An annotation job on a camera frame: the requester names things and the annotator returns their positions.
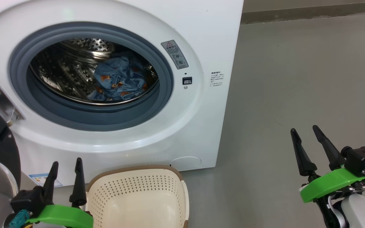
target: green bracket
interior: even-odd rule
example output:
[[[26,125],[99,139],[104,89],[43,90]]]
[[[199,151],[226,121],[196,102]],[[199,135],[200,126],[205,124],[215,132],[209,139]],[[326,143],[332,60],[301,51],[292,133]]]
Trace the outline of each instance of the green bracket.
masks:
[[[301,190],[301,197],[304,203],[311,202],[316,198],[325,196],[363,179],[365,179],[365,176],[357,177],[345,168],[333,170],[310,182]]]
[[[54,225],[63,225],[72,228],[93,228],[94,219],[85,211],[63,205],[48,205],[37,218],[27,222],[44,222]]]

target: blue cloth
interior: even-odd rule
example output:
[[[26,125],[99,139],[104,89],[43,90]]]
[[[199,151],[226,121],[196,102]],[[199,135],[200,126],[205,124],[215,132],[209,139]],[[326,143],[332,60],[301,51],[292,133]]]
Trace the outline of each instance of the blue cloth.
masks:
[[[131,52],[115,54],[98,64],[94,73],[97,89],[92,100],[129,100],[147,89],[143,64]]]

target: white washing machine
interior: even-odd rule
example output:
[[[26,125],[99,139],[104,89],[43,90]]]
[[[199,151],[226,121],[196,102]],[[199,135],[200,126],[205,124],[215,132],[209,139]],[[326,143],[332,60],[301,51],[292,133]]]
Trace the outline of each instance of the white washing machine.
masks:
[[[40,181],[58,161],[61,186],[77,157],[86,182],[214,167],[242,3],[0,0],[0,114],[22,172]]]

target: gray floor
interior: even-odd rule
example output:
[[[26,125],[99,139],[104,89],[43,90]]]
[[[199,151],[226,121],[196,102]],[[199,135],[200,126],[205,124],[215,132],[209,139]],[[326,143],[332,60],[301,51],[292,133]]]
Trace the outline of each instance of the gray floor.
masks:
[[[295,127],[318,173],[329,172],[313,124],[339,150],[365,146],[365,16],[242,26],[217,167],[183,172],[189,227],[324,227],[301,201],[307,178],[290,137]],[[54,200],[70,194],[57,188]]]

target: laundry basket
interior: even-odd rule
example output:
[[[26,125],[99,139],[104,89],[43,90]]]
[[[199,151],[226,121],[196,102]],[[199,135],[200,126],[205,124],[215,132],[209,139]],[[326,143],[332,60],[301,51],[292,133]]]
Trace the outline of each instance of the laundry basket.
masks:
[[[168,166],[105,172],[87,187],[86,211],[94,228],[187,228],[187,185]]]

